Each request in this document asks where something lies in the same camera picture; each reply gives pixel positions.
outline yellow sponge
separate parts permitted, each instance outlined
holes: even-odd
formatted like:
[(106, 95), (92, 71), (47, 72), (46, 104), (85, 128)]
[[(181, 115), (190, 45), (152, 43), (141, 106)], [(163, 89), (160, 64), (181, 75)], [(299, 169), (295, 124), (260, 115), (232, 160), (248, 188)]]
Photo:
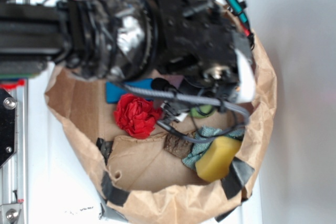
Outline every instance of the yellow sponge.
[(198, 176), (208, 182), (224, 178), (240, 146), (239, 140), (226, 136), (216, 138), (195, 164)]

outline brown paper bag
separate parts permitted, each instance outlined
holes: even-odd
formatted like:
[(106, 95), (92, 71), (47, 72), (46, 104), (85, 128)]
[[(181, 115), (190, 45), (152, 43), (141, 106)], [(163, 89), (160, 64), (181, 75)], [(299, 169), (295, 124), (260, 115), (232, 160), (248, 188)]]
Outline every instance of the brown paper bag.
[[(253, 54), (257, 90), (254, 101), (247, 104), (252, 111), (250, 124), (229, 175), (210, 184), (163, 150), (166, 133), (160, 127), (146, 140), (126, 136), (115, 124), (115, 105), (105, 102), (104, 81), (82, 82), (56, 67), (46, 101), (110, 208), (131, 223), (200, 223), (251, 196), (270, 140), (277, 106), (276, 75), (258, 38)], [(217, 113), (196, 123), (225, 128), (229, 121), (226, 114)], [(174, 127), (182, 132), (194, 129), (190, 119)], [(107, 165), (96, 147), (98, 137), (114, 140)]]

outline blue block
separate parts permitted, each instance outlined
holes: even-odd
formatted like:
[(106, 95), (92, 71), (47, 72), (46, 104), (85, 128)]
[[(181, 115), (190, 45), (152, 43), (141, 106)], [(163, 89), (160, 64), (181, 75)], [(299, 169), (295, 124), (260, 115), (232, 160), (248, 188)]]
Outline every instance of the blue block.
[[(151, 83), (153, 79), (144, 79), (141, 81), (127, 82), (128, 85), (143, 88), (143, 89), (152, 89)], [(120, 100), (120, 97), (127, 92), (123, 89), (117, 87), (111, 82), (106, 82), (106, 102), (107, 103), (117, 103)]]

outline screw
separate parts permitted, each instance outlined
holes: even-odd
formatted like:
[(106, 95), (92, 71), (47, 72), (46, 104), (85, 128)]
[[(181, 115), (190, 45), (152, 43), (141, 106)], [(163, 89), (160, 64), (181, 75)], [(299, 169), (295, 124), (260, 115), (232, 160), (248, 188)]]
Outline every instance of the screw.
[(69, 59), (69, 66), (71, 68), (75, 67), (77, 64), (79, 64), (80, 62), (80, 59), (78, 57), (74, 57), (74, 58), (71, 58)]
[(13, 148), (11, 148), (10, 146), (6, 148), (7, 153), (11, 153), (12, 151), (13, 151)]
[(38, 70), (44, 70), (45, 66), (46, 66), (45, 63), (42, 61), (37, 64)]
[(229, 48), (232, 49), (232, 50), (235, 49), (235, 46), (234, 46), (232, 43), (229, 43), (228, 46), (229, 46)]
[(168, 19), (168, 25), (169, 25), (169, 26), (173, 26), (173, 25), (174, 25), (174, 20), (171, 19), (171, 18), (169, 18), (169, 19)]
[(13, 110), (16, 107), (16, 101), (13, 97), (8, 97), (4, 100), (4, 107), (8, 110)]
[(189, 27), (189, 24), (188, 24), (188, 22), (183, 21), (183, 22), (182, 22), (182, 26), (183, 26), (184, 28), (188, 28), (188, 27)]
[(11, 223), (14, 223), (18, 216), (19, 216), (18, 212), (14, 209), (8, 210), (7, 213), (6, 213), (6, 218)]
[(224, 31), (226, 31), (226, 32), (231, 31), (231, 27), (230, 27), (230, 26), (225, 26), (225, 27), (224, 27)]
[(207, 43), (207, 46), (210, 47), (210, 48), (212, 48), (212, 47), (214, 47), (214, 44), (212, 44), (212, 42), (209, 41), (209, 42)]

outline red rose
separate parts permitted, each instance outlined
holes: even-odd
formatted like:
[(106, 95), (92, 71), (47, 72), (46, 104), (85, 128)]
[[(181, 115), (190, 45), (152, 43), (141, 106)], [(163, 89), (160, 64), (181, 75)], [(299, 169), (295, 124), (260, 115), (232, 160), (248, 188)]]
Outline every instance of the red rose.
[(155, 129), (154, 125), (160, 118), (162, 110), (153, 108), (153, 102), (124, 94), (114, 112), (117, 125), (130, 136), (145, 139)]

